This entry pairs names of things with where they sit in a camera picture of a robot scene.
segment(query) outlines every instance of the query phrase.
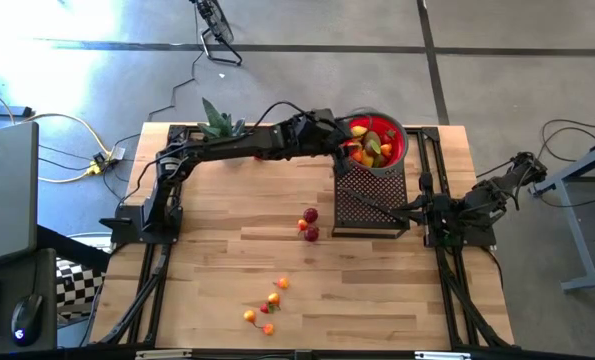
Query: wooden tabletop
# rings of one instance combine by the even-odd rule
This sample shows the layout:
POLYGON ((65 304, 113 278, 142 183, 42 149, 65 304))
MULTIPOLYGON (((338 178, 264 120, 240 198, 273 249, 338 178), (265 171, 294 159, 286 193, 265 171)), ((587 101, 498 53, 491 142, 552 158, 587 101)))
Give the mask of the wooden tabletop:
MULTIPOLYGON (((144 124, 129 191, 165 147, 169 125, 144 124)), ((466 131, 462 126, 439 131, 451 195, 461 197, 475 184, 466 131)), ((421 165, 416 142, 410 144, 405 172, 408 198, 414 199, 421 165)), ((422 228, 413 226, 397 240, 331 238, 331 166, 330 157, 305 157, 195 168, 183 185, 184 220, 170 260, 157 347, 448 349, 435 254, 423 247, 422 228), (314 244, 297 236, 297 220, 308 207, 320 214, 314 244), (280 277, 289 278, 287 290, 273 285, 280 277), (275 291, 281 311, 259 312, 275 291), (266 336, 244 321, 246 310, 256 310, 259 325, 274 324, 275 334, 266 336)), ((128 203, 150 195, 152 168, 128 203)), ((133 300, 143 251, 143 245, 129 245, 111 259, 93 341, 109 332, 133 300)), ((473 302, 512 343, 495 264, 477 248, 466 249, 464 260, 473 302)), ((149 300, 140 338, 150 305, 149 300)), ((465 339, 463 313, 459 306, 455 311, 465 339)))

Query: concrete floor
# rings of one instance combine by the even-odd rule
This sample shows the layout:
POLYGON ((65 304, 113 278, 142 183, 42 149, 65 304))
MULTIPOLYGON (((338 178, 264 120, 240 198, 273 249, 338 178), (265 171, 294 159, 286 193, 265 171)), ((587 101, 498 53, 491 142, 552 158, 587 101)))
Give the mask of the concrete floor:
MULTIPOLYGON (((426 3, 437 46, 595 48, 595 0, 426 3)), ((222 0, 222 6, 237 44, 424 44, 414 0, 222 0)), ((0 4, 0 95, 39 113, 83 117, 111 146, 139 132, 149 111, 168 104, 171 88, 190 76, 197 53, 54 50, 50 42, 29 39, 194 43, 192 14, 186 0, 0 4)), ((303 107, 331 107, 338 114, 369 105, 405 124, 438 123, 423 54, 242 55, 242 68, 201 59, 198 82, 179 89, 177 108, 153 120, 203 120, 200 101, 206 97, 247 119, 288 99, 303 107)), ((440 55, 437 62, 450 123, 467 127, 478 171, 517 151, 537 151, 539 129, 549 119, 595 123, 595 57, 440 55)), ((288 115, 281 110, 273 120, 288 115)), ((6 125, 0 119, 0 126, 6 125)), ((84 156, 98 151, 76 123, 45 119, 40 128, 44 145, 84 156)), ((135 143, 127 143, 129 153, 135 143)), ((569 157, 583 155, 592 145, 578 133, 553 141, 553 148, 569 157)), ((44 150, 41 156, 85 165, 44 150)), ((548 155, 544 161, 552 171, 565 166, 548 155)), ((127 176, 130 165, 119 171, 127 176)), ((40 173, 73 175, 45 164, 40 173)), ((124 192, 124 183, 108 179, 124 192)), ((105 231, 97 221, 111 216, 115 205, 99 177, 39 185, 39 222, 64 234, 105 231)), ((595 289, 564 295, 559 288, 560 281, 583 274, 563 213, 525 195, 521 207, 495 226, 516 343, 595 356, 595 289)))

